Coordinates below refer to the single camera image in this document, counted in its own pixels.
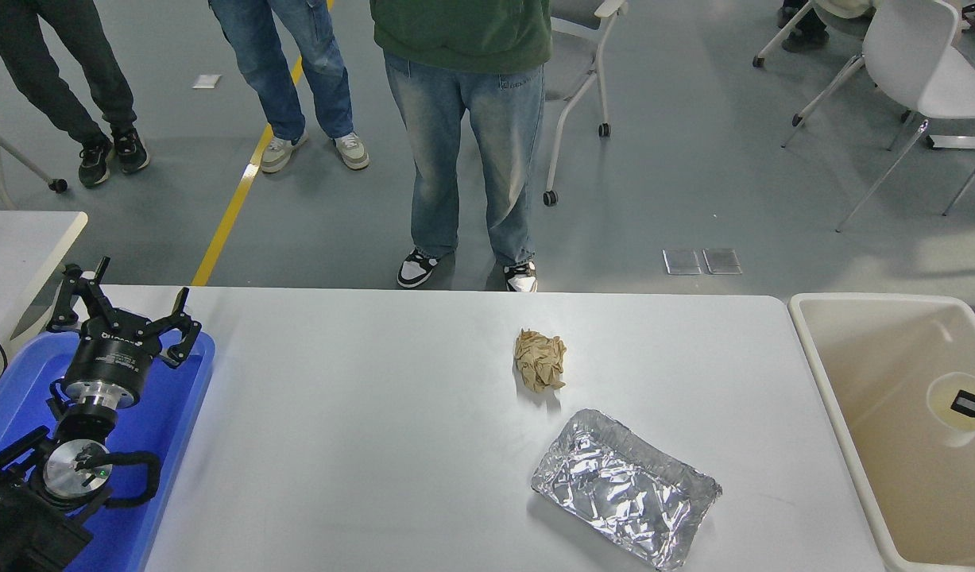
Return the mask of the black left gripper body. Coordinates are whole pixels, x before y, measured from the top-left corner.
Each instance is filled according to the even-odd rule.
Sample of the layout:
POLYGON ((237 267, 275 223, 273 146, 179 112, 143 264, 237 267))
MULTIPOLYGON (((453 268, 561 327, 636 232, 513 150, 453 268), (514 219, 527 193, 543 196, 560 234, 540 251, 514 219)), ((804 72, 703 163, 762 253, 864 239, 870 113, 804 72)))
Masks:
POLYGON ((85 322, 64 387, 102 381, 126 391, 141 391, 153 359, 161 353, 161 342, 157 337, 135 340, 135 333, 121 330, 114 334, 101 321, 85 322))

